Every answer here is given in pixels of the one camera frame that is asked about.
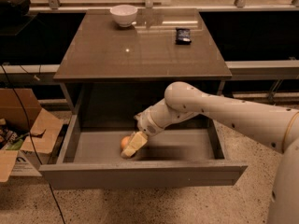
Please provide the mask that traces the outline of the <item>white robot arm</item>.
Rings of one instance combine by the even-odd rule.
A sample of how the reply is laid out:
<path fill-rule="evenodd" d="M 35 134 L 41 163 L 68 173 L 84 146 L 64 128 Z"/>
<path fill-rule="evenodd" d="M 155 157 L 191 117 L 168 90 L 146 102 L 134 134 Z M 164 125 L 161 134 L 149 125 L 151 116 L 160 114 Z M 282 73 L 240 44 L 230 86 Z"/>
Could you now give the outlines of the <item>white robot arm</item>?
<path fill-rule="evenodd" d="M 138 130 L 122 143 L 124 158 L 132 157 L 151 136 L 166 127 L 204 115 L 282 155 L 267 224 L 299 224 L 299 111 L 276 105 L 204 93 L 174 82 L 164 98 L 135 116 Z"/>

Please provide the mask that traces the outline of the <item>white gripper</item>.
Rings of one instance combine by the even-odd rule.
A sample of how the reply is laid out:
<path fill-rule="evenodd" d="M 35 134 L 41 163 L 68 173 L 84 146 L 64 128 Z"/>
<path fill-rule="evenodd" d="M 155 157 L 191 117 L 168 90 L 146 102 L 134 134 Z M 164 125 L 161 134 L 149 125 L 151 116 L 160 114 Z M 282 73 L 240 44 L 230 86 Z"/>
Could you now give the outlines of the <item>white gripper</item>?
<path fill-rule="evenodd" d="M 154 136 L 163 131 L 153 120 L 151 111 L 152 107 L 150 106 L 134 116 L 140 132 L 133 132 L 131 135 L 128 135 L 130 136 L 129 142 L 121 150 L 121 156 L 124 159 L 132 158 L 148 142 L 148 136 Z"/>

